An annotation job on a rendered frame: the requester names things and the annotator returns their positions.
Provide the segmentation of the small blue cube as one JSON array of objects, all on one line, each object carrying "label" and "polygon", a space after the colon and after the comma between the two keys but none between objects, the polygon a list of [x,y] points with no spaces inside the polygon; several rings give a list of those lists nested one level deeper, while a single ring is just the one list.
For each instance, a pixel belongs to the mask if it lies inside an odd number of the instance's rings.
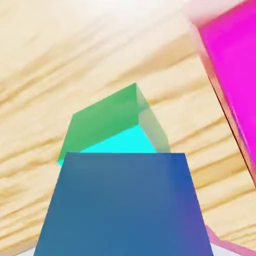
[{"label": "small blue cube", "polygon": [[33,256],[213,256],[184,153],[68,153]]}]

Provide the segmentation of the large magenta box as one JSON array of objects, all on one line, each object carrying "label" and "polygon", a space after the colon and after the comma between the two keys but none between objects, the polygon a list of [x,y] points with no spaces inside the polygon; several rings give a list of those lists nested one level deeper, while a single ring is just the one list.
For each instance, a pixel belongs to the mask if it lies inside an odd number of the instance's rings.
[{"label": "large magenta box", "polygon": [[189,0],[184,10],[256,186],[256,0]]}]

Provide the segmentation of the small cyan cube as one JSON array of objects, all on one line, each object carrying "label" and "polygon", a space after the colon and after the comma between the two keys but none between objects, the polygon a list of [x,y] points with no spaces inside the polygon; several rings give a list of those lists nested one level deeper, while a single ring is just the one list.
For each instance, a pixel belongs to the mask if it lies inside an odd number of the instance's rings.
[{"label": "small cyan cube", "polygon": [[57,163],[66,153],[167,153],[168,137],[136,83],[73,114]]}]

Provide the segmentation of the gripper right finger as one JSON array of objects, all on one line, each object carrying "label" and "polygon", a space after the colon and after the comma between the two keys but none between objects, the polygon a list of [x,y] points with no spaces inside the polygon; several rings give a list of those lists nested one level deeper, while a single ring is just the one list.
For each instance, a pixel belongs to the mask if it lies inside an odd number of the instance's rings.
[{"label": "gripper right finger", "polygon": [[226,240],[221,240],[212,229],[207,225],[205,227],[213,256],[256,256],[256,251]]}]

